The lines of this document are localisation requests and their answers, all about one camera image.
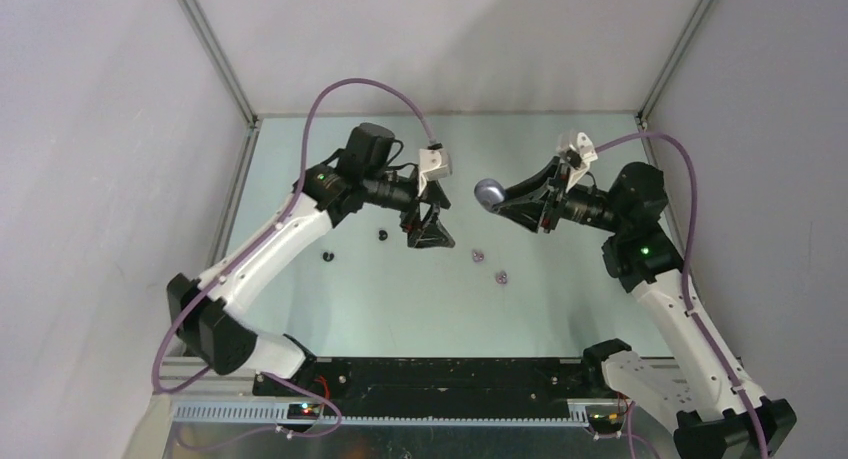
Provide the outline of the purple earbud charging case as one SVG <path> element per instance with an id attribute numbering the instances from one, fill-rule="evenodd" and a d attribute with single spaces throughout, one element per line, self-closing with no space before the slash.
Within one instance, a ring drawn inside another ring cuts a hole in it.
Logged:
<path id="1" fill-rule="evenodd" d="M 494 213 L 506 200 L 507 194 L 498 181 L 485 178 L 474 186 L 474 197 L 486 211 Z"/>

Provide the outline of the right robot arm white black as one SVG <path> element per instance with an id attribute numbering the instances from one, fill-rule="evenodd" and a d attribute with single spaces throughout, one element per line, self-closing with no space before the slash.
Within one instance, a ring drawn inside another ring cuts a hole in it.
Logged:
<path id="1" fill-rule="evenodd" d="M 684 258 L 659 223 L 668 203 L 662 172 L 633 162 L 604 191 L 580 183 L 585 170 L 555 157 L 514 186 L 484 179 L 474 188 L 488 212 L 532 232 L 563 220 L 606 231 L 608 274 L 647 312 L 683 376 L 674 381 L 611 339 L 584 351 L 583 387 L 632 400 L 672 435 L 682 458 L 773 457 L 796 414 L 786 400 L 767 397 L 696 297 Z"/>

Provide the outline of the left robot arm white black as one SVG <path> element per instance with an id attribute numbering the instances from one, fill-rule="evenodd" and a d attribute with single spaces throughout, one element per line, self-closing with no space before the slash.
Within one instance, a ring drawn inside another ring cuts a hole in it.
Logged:
<path id="1" fill-rule="evenodd" d="M 233 253 L 191 279 L 179 273 L 166 286 L 176 336 L 207 369 L 228 375 L 252 367 L 277 376 L 292 395 L 316 382 L 309 351 L 288 335 L 252 328 L 247 315 L 260 293 L 308 246 L 366 205 L 398 212 L 412 249 L 452 248 L 439 220 L 451 203 L 440 180 L 451 175 L 439 144 L 418 154 L 407 177 L 391 166 L 394 134 L 379 125 L 354 127 L 346 145 L 304 170 L 280 209 Z"/>

